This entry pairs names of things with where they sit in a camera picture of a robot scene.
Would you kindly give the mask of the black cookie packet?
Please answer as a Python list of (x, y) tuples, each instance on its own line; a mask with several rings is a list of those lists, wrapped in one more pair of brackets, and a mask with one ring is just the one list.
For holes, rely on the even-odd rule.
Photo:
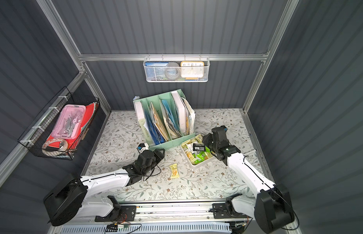
[(193, 143), (192, 146), (193, 146), (193, 151), (196, 151), (196, 152), (205, 151), (205, 145), (204, 144)]

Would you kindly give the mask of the white plastic storage box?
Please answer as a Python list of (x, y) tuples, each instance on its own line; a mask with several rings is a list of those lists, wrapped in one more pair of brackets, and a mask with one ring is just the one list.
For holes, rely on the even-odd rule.
[(184, 141), (180, 145), (181, 150), (185, 155), (185, 157), (187, 158), (187, 162), (192, 169), (200, 168), (206, 165), (208, 162), (211, 162), (216, 159), (216, 157), (213, 154), (211, 154), (210, 150), (207, 147), (205, 147), (205, 151), (200, 151), (200, 152), (193, 151), (193, 146), (192, 146), (193, 143), (202, 144), (202, 140), (203, 140), (203, 135), (198, 134), (195, 137)]

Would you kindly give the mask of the yellow cookie packet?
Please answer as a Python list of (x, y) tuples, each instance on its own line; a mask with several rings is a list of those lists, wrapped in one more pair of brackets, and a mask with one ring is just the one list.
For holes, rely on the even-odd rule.
[(174, 164), (170, 165), (169, 167), (170, 167), (170, 170), (171, 170), (170, 179), (179, 178), (177, 163), (174, 163)]

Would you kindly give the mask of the mint green file organizer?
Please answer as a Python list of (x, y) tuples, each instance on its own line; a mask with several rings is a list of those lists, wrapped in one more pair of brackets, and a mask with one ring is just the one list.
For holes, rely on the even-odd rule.
[[(180, 146), (184, 141), (193, 138), (196, 133), (194, 130), (195, 115), (190, 115), (188, 111), (191, 109), (187, 103), (186, 96), (182, 90), (176, 90), (181, 96), (182, 101), (186, 106), (187, 117), (187, 135), (184, 135), (179, 127), (175, 103), (171, 92), (162, 93), (150, 97), (140, 98), (133, 101), (137, 121), (145, 137), (145, 142), (149, 145), (150, 150), (155, 149), (171, 149)], [(158, 132), (165, 139), (165, 143), (155, 145), (145, 119), (147, 112)]]

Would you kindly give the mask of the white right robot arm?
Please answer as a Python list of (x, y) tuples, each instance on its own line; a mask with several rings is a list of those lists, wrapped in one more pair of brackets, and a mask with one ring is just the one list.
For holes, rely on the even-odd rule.
[(224, 125), (215, 127), (203, 137), (202, 142), (219, 161), (246, 183), (254, 195), (253, 199), (247, 199), (243, 194), (228, 197), (225, 203), (227, 213), (253, 218), (266, 234), (286, 229), (294, 221), (299, 222), (289, 190), (282, 184), (276, 185), (250, 164), (247, 154), (229, 142), (226, 131)]

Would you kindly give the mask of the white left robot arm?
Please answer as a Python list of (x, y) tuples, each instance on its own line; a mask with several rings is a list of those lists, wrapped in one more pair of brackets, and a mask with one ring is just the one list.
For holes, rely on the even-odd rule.
[(121, 219), (124, 211), (114, 196), (99, 202), (88, 199), (98, 193), (131, 186), (154, 176), (154, 169), (164, 157), (164, 149), (143, 150), (132, 164), (114, 172), (95, 176), (67, 175), (43, 199), (49, 223), (56, 227), (74, 218), (92, 216), (96, 222)]

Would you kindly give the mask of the blue box in basket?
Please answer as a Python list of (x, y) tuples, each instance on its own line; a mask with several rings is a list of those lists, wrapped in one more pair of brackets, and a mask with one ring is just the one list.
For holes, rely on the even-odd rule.
[(146, 61), (144, 71), (148, 82), (155, 82), (165, 79), (165, 68), (169, 62), (164, 61)]

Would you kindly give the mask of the blue folder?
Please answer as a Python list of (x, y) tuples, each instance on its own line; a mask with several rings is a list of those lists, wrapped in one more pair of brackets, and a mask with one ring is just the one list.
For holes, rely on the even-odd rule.
[(146, 119), (147, 126), (149, 128), (150, 136), (151, 136), (154, 144), (159, 145), (159, 144), (165, 143), (165, 139), (158, 132), (157, 128), (155, 127), (155, 125), (152, 122), (150, 115), (147, 112), (145, 112), (145, 119)]

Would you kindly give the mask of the yellow white alarm clock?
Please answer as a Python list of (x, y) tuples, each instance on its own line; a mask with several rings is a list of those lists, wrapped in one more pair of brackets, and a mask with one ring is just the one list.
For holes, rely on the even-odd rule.
[(185, 79), (200, 79), (204, 76), (204, 67), (203, 61), (182, 61), (180, 75)]

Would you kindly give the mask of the grey tape roll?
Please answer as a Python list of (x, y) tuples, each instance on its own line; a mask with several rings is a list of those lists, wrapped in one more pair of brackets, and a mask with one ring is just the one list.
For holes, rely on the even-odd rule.
[(180, 77), (180, 66), (176, 62), (169, 62), (164, 69), (164, 75), (168, 80), (176, 80)]

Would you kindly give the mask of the clear tape roll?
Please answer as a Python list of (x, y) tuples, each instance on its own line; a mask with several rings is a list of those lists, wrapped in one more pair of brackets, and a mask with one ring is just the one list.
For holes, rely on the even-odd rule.
[(47, 151), (66, 151), (68, 149), (68, 142), (62, 138), (53, 138), (47, 140), (43, 145), (42, 149)]

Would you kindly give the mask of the pink plastic pencil case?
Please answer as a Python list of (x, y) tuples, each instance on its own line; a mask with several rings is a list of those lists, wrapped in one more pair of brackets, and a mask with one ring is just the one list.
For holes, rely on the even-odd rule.
[(86, 107), (84, 105), (65, 105), (60, 112), (51, 136), (62, 139), (77, 138), (85, 112)]

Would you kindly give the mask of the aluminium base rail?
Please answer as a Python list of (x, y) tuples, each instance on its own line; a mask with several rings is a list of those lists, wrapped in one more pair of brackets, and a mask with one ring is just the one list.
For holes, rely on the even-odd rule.
[(61, 226), (73, 219), (93, 217), (95, 222), (134, 221), (146, 219), (188, 218), (206, 216), (209, 213), (214, 219), (243, 219), (253, 218), (265, 231), (282, 228), (294, 221), (295, 216), (290, 204), (283, 200), (275, 201), (271, 198), (248, 199), (243, 196), (231, 196), (226, 201), (200, 202), (161, 202), (119, 204), (109, 196), (101, 201), (87, 200), (78, 204), (72, 202), (62, 205), (55, 212), (48, 210), (50, 223)]

